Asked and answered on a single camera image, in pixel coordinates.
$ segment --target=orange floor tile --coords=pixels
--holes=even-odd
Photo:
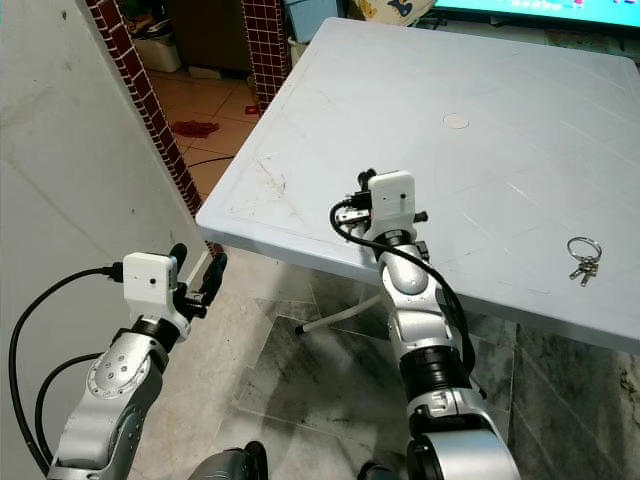
[[[195,79],[180,69],[174,73],[149,70],[169,124],[174,122],[217,123],[220,129],[207,138],[175,135],[193,181],[203,199],[209,195],[232,158],[247,139],[257,114],[245,113],[254,106],[246,82],[234,79]]]

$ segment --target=white plastic table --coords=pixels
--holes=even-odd
[[[414,174],[419,238],[465,308],[640,353],[629,59],[327,20],[196,220],[207,240],[375,283],[372,254],[328,222],[369,167]],[[586,288],[568,278],[574,236],[604,250]]]

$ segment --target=black cable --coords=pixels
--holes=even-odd
[[[364,247],[371,248],[374,251],[380,250],[383,252],[388,252],[392,255],[397,255],[403,258],[404,260],[407,260],[408,262],[411,262],[414,265],[423,269],[425,272],[427,272],[429,275],[435,278],[436,282],[440,284],[440,288],[442,288],[442,293],[444,294],[445,302],[449,307],[449,309],[453,312],[456,320],[456,327],[458,327],[458,331],[462,336],[462,363],[467,373],[471,374],[471,372],[473,371],[473,368],[475,367],[476,355],[473,350],[473,344],[471,343],[471,339],[469,338],[469,328],[467,326],[467,319],[466,319],[464,310],[462,308],[462,305],[460,304],[460,300],[458,299],[458,296],[453,291],[451,286],[447,283],[447,281],[440,274],[440,272],[438,272],[432,266],[424,263],[419,258],[416,258],[413,255],[407,252],[403,252],[402,250],[399,250],[395,247],[390,247],[387,245],[383,245],[382,243],[372,242],[370,240],[365,240],[364,238],[355,237],[350,233],[344,231],[342,228],[340,228],[340,225],[336,221],[336,214],[338,210],[344,207],[348,207],[349,205],[350,205],[349,200],[343,200],[342,202],[337,203],[336,205],[331,207],[331,210],[329,211],[329,222],[331,222],[331,226],[333,227],[333,229],[336,231],[338,235],[340,235],[342,238],[346,239],[347,241],[356,243],[358,245],[362,245]]]
[[[47,390],[49,390],[49,387],[51,386],[55,378],[67,368],[72,367],[73,365],[76,365],[78,363],[95,360],[100,355],[102,355],[102,353],[89,353],[87,355],[81,355],[79,357],[72,358],[71,360],[67,360],[66,362],[54,368],[51,373],[47,375],[47,378],[44,379],[42,385],[40,386],[40,390],[38,391],[38,398],[36,399],[35,430],[36,438],[38,439],[38,445],[40,446],[40,450],[42,451],[44,459],[49,465],[51,465],[51,463],[53,462],[53,454],[51,453],[49,445],[47,444],[47,439],[44,435],[44,428],[42,425],[42,411],[44,407],[44,399],[47,395]]]
[[[210,158],[209,160],[202,160],[201,162],[192,163],[191,165],[187,165],[189,168],[197,167],[198,165],[202,165],[203,163],[211,163],[217,162],[218,160],[233,160],[236,157],[220,157],[220,158]]]
[[[17,352],[18,352],[18,339],[20,338],[20,332],[22,331],[22,327],[25,322],[28,320],[29,316],[33,313],[33,311],[44,302],[47,297],[51,294],[64,287],[68,283],[73,282],[82,277],[88,277],[89,275],[114,275],[113,267],[102,267],[102,268],[92,268],[89,270],[83,270],[78,273],[74,273],[73,275],[69,275],[66,278],[54,283],[47,290],[45,290],[38,298],[36,298],[31,305],[27,307],[27,309],[22,312],[16,326],[13,328],[13,333],[11,334],[11,342],[9,343],[9,389],[11,392],[11,402],[13,403],[13,411],[16,414],[16,420],[18,422],[18,427],[20,427],[20,432],[24,437],[24,441],[27,444],[27,448],[29,448],[29,452],[33,459],[38,464],[40,471],[46,477],[49,472],[49,464],[47,463],[45,457],[42,455],[42,452],[36,445],[35,439],[33,438],[33,434],[29,429],[29,424],[24,416],[24,410],[22,408],[22,401],[20,400],[20,389],[18,387],[18,373],[17,373]]]

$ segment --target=keys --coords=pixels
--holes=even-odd
[[[598,259],[594,257],[584,257],[580,261],[580,265],[575,272],[569,275],[571,280],[575,280],[580,275],[582,275],[582,280],[580,281],[581,287],[586,287],[587,282],[590,278],[595,277],[598,274]]]

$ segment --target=circular mark on table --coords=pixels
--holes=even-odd
[[[450,113],[442,119],[444,124],[450,128],[466,128],[469,126],[469,120],[459,113]]]

